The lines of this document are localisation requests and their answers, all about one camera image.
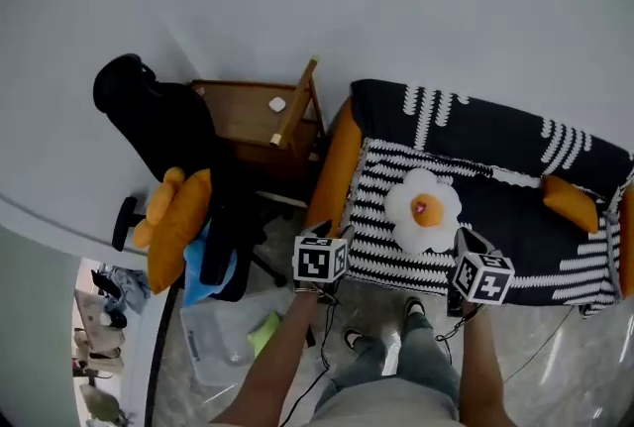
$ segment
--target jeans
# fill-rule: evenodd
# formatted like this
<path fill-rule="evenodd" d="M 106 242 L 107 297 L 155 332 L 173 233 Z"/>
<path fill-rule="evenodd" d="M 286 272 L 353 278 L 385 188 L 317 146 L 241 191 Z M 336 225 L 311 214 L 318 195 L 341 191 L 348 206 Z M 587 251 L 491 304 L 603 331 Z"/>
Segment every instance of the jeans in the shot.
<path fill-rule="evenodd" d="M 401 340 L 396 376 L 445 393 L 458 407 L 460 376 L 436 344 L 432 326 L 423 314 L 407 316 Z M 381 375 L 386 351 L 380 339 L 363 336 L 355 341 L 354 350 L 357 359 L 337 371 L 315 411 L 344 388 L 393 377 Z"/>

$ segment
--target white wall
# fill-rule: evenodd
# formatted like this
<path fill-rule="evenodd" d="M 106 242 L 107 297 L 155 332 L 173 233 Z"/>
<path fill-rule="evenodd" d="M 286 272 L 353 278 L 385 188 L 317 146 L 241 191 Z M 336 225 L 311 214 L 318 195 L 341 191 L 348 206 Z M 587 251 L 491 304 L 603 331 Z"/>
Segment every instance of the white wall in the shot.
<path fill-rule="evenodd" d="M 14 427 L 79 425 L 70 313 L 79 258 L 0 227 L 0 411 Z"/>
<path fill-rule="evenodd" d="M 327 118 L 352 80 L 380 77 L 562 119 L 624 147 L 634 139 L 634 0 L 0 0 L 0 16 L 0 193 L 96 241 L 62 233 L 54 245 L 99 260 L 112 258 L 121 200 L 153 182 L 92 106 L 94 75 L 119 53 L 139 53 L 165 79 L 280 81 L 319 53 Z M 15 219 L 0 223 L 46 238 Z"/>

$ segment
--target flower-shaped pillow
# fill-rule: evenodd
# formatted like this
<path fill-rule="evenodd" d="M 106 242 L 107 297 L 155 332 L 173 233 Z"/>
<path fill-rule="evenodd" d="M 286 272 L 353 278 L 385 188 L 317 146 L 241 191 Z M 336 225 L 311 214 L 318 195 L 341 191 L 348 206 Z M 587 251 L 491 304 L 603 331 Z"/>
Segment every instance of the flower-shaped pillow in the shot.
<path fill-rule="evenodd" d="M 443 253 L 454 245 L 463 206 L 450 185 L 423 168 L 409 171 L 402 184 L 385 196 L 385 216 L 394 224 L 396 244 L 412 254 L 432 249 Z"/>

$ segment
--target person's left arm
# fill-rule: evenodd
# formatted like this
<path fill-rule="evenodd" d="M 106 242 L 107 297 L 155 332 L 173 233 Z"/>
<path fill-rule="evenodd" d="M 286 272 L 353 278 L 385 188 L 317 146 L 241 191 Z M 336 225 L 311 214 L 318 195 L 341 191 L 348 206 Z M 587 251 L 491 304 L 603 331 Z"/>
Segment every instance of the person's left arm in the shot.
<path fill-rule="evenodd" d="M 211 423 L 277 427 L 293 382 L 318 296 L 295 295 L 283 321 L 251 366 L 238 396 Z"/>

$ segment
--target green object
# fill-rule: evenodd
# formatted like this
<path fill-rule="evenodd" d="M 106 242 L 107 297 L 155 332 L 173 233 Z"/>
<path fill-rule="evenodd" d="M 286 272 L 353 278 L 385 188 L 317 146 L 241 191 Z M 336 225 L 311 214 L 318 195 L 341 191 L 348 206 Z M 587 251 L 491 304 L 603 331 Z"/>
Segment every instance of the green object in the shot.
<path fill-rule="evenodd" d="M 266 346 L 266 343 L 275 333 L 278 326 L 279 316 L 275 311 L 273 311 L 266 317 L 266 321 L 264 321 L 264 324 L 258 330 L 247 336 L 251 346 L 254 347 L 254 354 L 256 355 L 256 358 L 264 349 L 264 346 Z"/>

